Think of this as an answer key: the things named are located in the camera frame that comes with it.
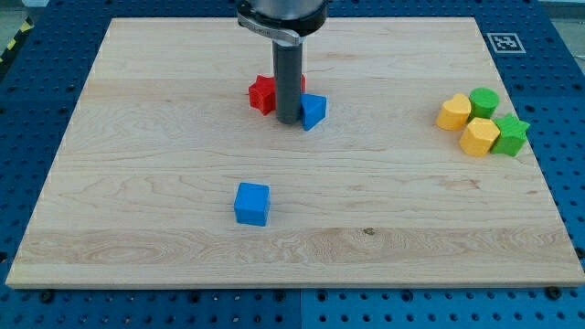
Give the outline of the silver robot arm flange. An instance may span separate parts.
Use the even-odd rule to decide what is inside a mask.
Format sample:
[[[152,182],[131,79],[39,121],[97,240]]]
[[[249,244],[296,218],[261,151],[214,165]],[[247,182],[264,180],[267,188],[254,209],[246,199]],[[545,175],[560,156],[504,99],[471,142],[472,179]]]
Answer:
[[[236,11],[241,27],[284,46],[299,46],[325,23],[328,1],[240,0]]]

